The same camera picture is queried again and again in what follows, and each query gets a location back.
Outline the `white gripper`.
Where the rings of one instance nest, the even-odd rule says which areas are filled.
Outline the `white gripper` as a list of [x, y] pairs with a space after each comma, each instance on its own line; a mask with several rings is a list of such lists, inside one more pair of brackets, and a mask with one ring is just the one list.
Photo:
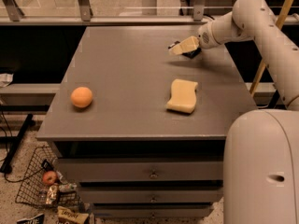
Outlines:
[[190, 36], [175, 45], [170, 49], [170, 53], [173, 55], [180, 55], [185, 52], [201, 49], [212, 49], [220, 45], [214, 36], [213, 22], [208, 22], [198, 28], [198, 38]]

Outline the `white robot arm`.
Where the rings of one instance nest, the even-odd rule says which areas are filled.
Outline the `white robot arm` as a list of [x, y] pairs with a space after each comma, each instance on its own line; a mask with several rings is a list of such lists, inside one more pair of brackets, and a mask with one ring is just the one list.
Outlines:
[[299, 224], [299, 49], [276, 22], [265, 0], [236, 0], [231, 12], [169, 48], [179, 55], [251, 40], [285, 105], [250, 111], [230, 127], [223, 224]]

